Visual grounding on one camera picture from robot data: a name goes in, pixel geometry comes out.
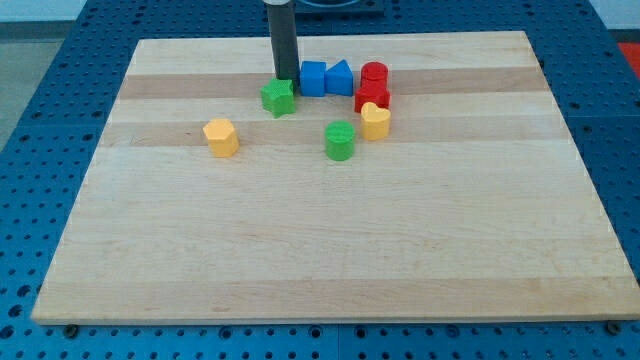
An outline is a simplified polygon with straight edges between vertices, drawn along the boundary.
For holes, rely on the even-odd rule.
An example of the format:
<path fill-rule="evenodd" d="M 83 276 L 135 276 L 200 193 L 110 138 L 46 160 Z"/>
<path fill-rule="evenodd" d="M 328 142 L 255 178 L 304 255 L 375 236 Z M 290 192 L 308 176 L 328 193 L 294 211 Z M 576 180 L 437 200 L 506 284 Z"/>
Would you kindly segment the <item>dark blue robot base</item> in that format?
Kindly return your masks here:
<path fill-rule="evenodd" d="M 383 14 L 384 0 L 296 0 L 297 15 Z"/>

